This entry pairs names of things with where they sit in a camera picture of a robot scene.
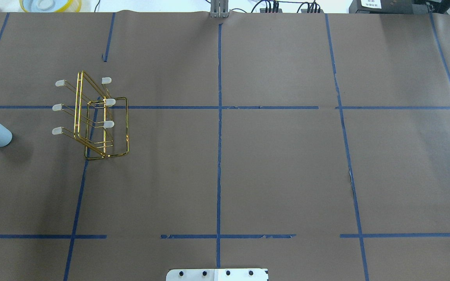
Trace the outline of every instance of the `white rubber cap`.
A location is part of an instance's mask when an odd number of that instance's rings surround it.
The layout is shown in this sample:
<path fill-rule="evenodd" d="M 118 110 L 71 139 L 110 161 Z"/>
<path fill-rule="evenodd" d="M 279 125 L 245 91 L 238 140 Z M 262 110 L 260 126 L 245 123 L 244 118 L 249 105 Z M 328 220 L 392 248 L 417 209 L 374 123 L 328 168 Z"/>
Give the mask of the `white rubber cap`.
<path fill-rule="evenodd" d="M 66 84 L 65 80 L 58 80 L 57 82 L 55 82 L 55 86 L 57 87 L 65 86 L 65 84 Z"/>
<path fill-rule="evenodd" d="M 112 128 L 114 127 L 114 121 L 105 121 L 104 122 L 104 128 Z"/>
<path fill-rule="evenodd" d="M 56 105 L 53 105 L 53 107 L 52 107 L 52 110 L 53 111 L 60 111 L 60 110 L 62 110 L 62 103 L 58 103 L 58 104 L 56 104 Z"/>
<path fill-rule="evenodd" d="M 56 127 L 52 130 L 52 135 L 60 135 L 62 134 L 63 130 L 62 127 Z"/>
<path fill-rule="evenodd" d="M 108 98 L 108 99 L 105 100 L 105 106 L 106 107 L 111 107 L 111 106 L 113 106 L 115 104 L 116 104 L 116 100 L 113 99 L 113 98 Z"/>
<path fill-rule="evenodd" d="M 110 78 L 110 77 L 103 77 L 102 78 L 102 84 L 103 85 L 110 84 L 111 82 L 112 82 L 112 78 Z"/>

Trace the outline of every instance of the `wire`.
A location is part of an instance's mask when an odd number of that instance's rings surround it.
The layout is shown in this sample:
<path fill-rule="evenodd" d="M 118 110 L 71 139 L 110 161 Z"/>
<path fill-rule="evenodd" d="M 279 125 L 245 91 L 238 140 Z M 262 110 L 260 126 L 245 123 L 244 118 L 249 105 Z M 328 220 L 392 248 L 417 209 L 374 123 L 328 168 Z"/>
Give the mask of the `wire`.
<path fill-rule="evenodd" d="M 314 2 L 312 2 L 312 7 L 310 9 L 310 13 L 312 13 L 312 14 L 320 13 L 320 5 L 317 4 L 317 2 L 315 2 L 315 0 L 314 0 Z"/>
<path fill-rule="evenodd" d="M 269 9 L 269 10 L 272 9 L 272 6 L 270 5 L 270 1 L 268 1 L 268 0 L 261 0 L 261 1 L 259 1 L 259 2 L 253 7 L 253 9 L 251 10 L 251 12 L 254 12 L 254 11 L 255 11 L 255 8 L 256 8 L 261 2 L 267 2 L 267 3 L 268 3 L 268 9 Z"/>
<path fill-rule="evenodd" d="M 233 11 L 233 10 L 243 11 L 243 12 L 245 12 L 246 14 L 248 13 L 247 11 L 244 11 L 243 9 L 240 9 L 240 8 L 234 8 L 234 9 L 231 9 L 231 11 Z"/>
<path fill-rule="evenodd" d="M 95 9 L 93 10 L 93 12 L 96 12 L 96 8 L 97 8 L 98 5 L 100 4 L 100 1 L 101 1 L 101 0 L 98 0 L 98 3 L 96 4 Z"/>
<path fill-rule="evenodd" d="M 301 5 L 300 5 L 300 7 L 298 7 L 298 11 L 296 11 L 296 13 L 298 14 L 298 12 L 300 12 L 300 9 L 302 9 L 302 6 L 304 5 L 304 4 L 307 4 L 307 9 L 310 9 L 310 3 L 308 3 L 308 2 L 303 2 Z"/>
<path fill-rule="evenodd" d="M 276 2 L 280 2 L 280 3 L 295 3 L 295 4 L 303 4 L 303 3 L 305 3 L 305 2 L 292 2 L 292 1 L 277 1 L 277 0 L 275 0 Z"/>

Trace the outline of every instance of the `white label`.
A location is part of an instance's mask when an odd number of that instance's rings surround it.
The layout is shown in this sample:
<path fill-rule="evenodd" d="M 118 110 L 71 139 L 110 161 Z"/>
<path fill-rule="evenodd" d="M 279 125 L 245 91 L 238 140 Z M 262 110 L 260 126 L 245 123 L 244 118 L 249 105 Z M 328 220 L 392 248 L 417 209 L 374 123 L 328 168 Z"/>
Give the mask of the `white label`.
<path fill-rule="evenodd" d="M 381 0 L 361 0 L 361 4 L 364 7 L 381 9 Z"/>

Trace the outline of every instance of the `white metal plate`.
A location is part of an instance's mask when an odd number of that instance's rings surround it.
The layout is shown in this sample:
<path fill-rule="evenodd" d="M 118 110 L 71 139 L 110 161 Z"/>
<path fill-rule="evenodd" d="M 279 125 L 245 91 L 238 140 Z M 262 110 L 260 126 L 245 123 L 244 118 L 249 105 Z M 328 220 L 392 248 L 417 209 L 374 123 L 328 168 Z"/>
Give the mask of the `white metal plate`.
<path fill-rule="evenodd" d="M 168 274 L 166 274 L 166 281 L 268 281 L 268 270 L 267 269 L 170 270 Z"/>

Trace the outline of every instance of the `gold wire rack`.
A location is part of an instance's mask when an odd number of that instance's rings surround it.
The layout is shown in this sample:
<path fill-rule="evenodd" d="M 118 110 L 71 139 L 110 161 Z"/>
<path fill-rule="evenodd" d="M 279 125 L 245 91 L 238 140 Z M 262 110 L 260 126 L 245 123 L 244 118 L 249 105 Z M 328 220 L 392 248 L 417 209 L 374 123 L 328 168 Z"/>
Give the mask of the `gold wire rack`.
<path fill-rule="evenodd" d="M 95 99 L 84 94 L 83 82 L 90 85 L 95 91 Z M 59 103 L 52 107 L 53 111 L 62 111 L 74 117 L 74 128 L 69 130 L 64 127 L 57 127 L 52 130 L 53 135 L 66 135 L 84 146 L 84 157 L 88 160 L 103 159 L 105 157 L 119 157 L 126 155 L 130 151 L 128 100 L 125 97 L 112 98 L 106 84 L 110 84 L 110 77 L 102 78 L 102 87 L 85 72 L 77 74 L 76 86 L 67 80 L 59 80 L 55 83 L 57 87 L 66 87 L 75 93 L 75 104 L 73 107 Z M 126 151 L 115 153 L 114 149 L 114 116 L 111 108 L 117 101 L 125 102 L 125 123 L 126 123 Z M 93 133 L 94 130 L 102 130 L 102 133 Z M 96 156 L 90 156 L 90 152 L 95 152 Z"/>

